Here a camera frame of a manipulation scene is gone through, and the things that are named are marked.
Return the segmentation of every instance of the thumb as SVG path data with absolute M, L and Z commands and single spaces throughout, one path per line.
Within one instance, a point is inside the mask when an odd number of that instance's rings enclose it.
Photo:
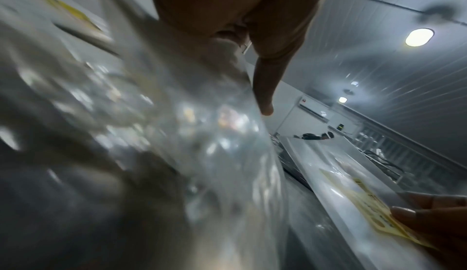
M 418 232 L 467 236 L 467 207 L 411 210 L 392 207 L 393 217 Z

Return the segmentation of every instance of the fingernail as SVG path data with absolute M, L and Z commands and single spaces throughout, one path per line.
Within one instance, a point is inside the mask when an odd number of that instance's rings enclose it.
M 391 208 L 391 213 L 397 219 L 413 220 L 416 217 L 416 213 L 414 210 L 398 206 L 393 206 Z

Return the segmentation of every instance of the yellow label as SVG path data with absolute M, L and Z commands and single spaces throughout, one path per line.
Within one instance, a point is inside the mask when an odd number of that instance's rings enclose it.
M 61 1 L 61 0 L 45 0 L 45 1 L 49 5 L 51 5 L 52 7 L 67 12 L 69 15 L 71 15 L 75 19 L 79 20 L 80 22 L 82 22 L 86 26 L 88 26 L 90 28 L 93 28 L 93 29 L 96 29 L 96 30 L 99 30 L 99 31 L 101 30 L 83 12 L 81 12 L 80 10 L 77 10 L 74 7 L 64 3 L 63 1 Z
M 341 184 L 340 180 L 336 179 L 337 176 L 344 177 L 343 175 L 333 175 L 333 173 L 322 169 L 320 169 L 320 171 L 336 188 L 347 196 L 347 198 L 377 231 L 404 237 L 426 247 L 433 247 L 428 241 L 418 237 L 411 229 L 395 220 L 391 215 L 389 207 L 374 195 L 360 179 L 352 178 L 352 180 L 364 192 L 356 192 L 346 189 Z

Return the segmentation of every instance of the illuminated light fixture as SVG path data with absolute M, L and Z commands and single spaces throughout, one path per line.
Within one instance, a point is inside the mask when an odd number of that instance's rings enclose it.
M 416 29 L 410 32 L 405 43 L 410 47 L 419 47 L 426 44 L 434 35 L 434 31 L 428 28 Z

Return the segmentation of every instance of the ceiling panel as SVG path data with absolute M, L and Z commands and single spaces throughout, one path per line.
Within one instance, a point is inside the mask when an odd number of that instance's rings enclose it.
M 404 1 L 414 9 L 417 2 Z M 405 45 L 422 27 L 433 29 L 433 38 Z M 349 108 L 467 165 L 466 52 L 465 25 L 421 21 L 417 11 L 374 0 L 326 0 L 283 80 L 325 103 L 351 89 Z M 246 57 L 257 59 L 254 50 Z

